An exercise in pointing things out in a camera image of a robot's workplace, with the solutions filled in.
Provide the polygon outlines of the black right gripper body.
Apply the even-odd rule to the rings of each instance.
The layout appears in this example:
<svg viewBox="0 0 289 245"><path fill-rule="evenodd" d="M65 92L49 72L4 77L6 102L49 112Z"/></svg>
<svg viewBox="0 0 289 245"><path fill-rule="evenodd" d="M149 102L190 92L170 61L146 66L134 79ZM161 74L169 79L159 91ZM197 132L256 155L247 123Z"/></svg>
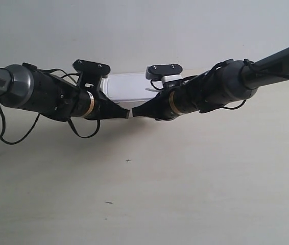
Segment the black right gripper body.
<svg viewBox="0 0 289 245"><path fill-rule="evenodd" d="M154 85L154 89L158 92L154 97L154 119L156 121L171 121L179 117L183 113L177 108L175 90L182 84L182 79L162 79L161 88Z"/></svg>

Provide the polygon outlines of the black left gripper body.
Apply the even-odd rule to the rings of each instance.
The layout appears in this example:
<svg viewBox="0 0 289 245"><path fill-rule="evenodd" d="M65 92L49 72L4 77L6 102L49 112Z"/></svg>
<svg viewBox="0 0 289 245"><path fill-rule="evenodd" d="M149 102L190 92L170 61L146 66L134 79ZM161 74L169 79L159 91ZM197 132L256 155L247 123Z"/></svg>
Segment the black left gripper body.
<svg viewBox="0 0 289 245"><path fill-rule="evenodd" d="M106 78L108 78L108 75L96 75L88 72L81 73L79 77L80 88L86 91L90 99L89 105L82 115L84 119L101 119L101 99L103 98L101 83Z"/></svg>

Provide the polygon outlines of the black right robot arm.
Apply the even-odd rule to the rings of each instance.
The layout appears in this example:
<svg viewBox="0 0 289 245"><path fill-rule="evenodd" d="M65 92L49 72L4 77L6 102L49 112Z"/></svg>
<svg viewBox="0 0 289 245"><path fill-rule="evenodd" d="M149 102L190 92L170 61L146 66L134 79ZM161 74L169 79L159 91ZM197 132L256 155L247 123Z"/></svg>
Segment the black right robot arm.
<svg viewBox="0 0 289 245"><path fill-rule="evenodd" d="M161 81L162 88L152 99L132 109L134 117L171 121L196 111L229 109L229 103L244 104L259 87L289 81L289 47L256 62L225 60L186 78L180 74L156 75L150 66L146 78L150 82Z"/></svg>

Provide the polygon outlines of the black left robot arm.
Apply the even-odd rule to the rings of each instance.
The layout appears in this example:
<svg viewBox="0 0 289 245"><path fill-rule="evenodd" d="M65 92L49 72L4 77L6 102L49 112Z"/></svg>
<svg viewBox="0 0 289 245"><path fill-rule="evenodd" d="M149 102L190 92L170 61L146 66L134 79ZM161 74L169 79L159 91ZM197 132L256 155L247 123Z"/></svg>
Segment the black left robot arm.
<svg viewBox="0 0 289 245"><path fill-rule="evenodd" d="M76 60L73 68L79 75L75 85L54 75L54 69L43 70L28 63L0 68L0 104L62 122L71 117L129 117L130 111L110 100L100 88L110 73L109 65Z"/></svg>

